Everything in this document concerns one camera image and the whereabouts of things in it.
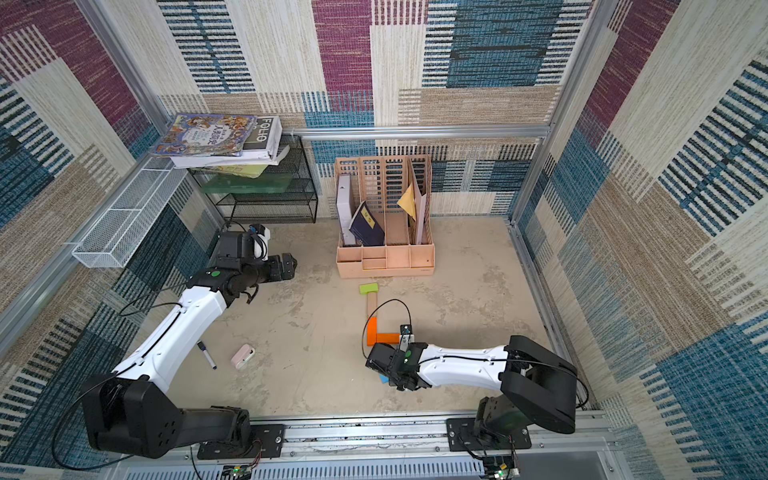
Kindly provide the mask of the orange block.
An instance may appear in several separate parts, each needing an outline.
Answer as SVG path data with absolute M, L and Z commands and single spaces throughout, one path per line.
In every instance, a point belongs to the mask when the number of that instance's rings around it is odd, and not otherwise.
M 373 346 L 377 343 L 378 330 L 377 330 L 377 318 L 371 317 L 366 324 L 365 339 L 367 346 Z
M 400 338 L 401 336 L 395 333 L 378 333 L 376 340 L 378 343 L 394 345 L 400 342 Z

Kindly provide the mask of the natural wood building block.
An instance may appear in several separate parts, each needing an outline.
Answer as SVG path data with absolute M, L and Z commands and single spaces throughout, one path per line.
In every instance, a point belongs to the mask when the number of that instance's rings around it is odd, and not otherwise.
M 378 307 L 378 293 L 369 292 L 366 294 L 366 314 L 368 318 L 374 316 L 374 311 Z

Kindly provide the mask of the green building block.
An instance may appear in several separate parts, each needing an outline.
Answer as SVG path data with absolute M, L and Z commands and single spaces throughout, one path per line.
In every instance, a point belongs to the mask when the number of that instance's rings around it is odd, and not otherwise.
M 359 286 L 359 293 L 361 295 L 368 295 L 371 293 L 377 293 L 379 291 L 379 285 L 374 283 L 367 283 Z

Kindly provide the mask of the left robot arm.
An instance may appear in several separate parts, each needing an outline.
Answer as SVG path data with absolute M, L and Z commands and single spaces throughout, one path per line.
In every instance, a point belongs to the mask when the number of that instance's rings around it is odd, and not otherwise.
M 180 408 L 167 391 L 183 360 L 202 335 L 241 296 L 253 300 L 260 285 L 293 279 L 296 259 L 269 252 L 270 231 L 251 224 L 222 232 L 210 265 L 192 275 L 169 313 L 127 359 L 106 375 L 83 383 L 79 396 L 59 417 L 50 452 L 55 464 L 72 470 L 58 450 L 65 427 L 81 411 L 92 449 L 118 459 L 158 459 L 195 444 L 256 452 L 250 414 L 239 407 Z

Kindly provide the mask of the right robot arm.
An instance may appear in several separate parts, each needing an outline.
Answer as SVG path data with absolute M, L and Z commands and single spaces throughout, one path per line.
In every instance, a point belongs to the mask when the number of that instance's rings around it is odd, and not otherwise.
M 458 385 L 497 393 L 480 400 L 474 417 L 446 421 L 452 451 L 526 449 L 531 425 L 564 435 L 576 431 L 576 367 L 525 336 L 474 350 L 405 339 L 398 347 L 376 343 L 364 358 L 399 391 Z

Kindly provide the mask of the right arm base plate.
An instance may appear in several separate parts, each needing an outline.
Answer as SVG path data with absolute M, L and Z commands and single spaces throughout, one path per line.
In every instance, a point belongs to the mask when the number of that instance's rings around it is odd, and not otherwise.
M 532 442 L 526 429 L 509 434 L 492 432 L 471 417 L 451 417 L 445 420 L 449 449 L 452 452 L 530 449 Z

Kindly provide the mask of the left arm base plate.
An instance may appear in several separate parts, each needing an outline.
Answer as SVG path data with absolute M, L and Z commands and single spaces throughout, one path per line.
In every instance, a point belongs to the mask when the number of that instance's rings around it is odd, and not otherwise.
M 278 458 L 285 439 L 285 424 L 251 424 L 245 437 L 233 441 L 205 442 L 196 454 L 197 460 Z

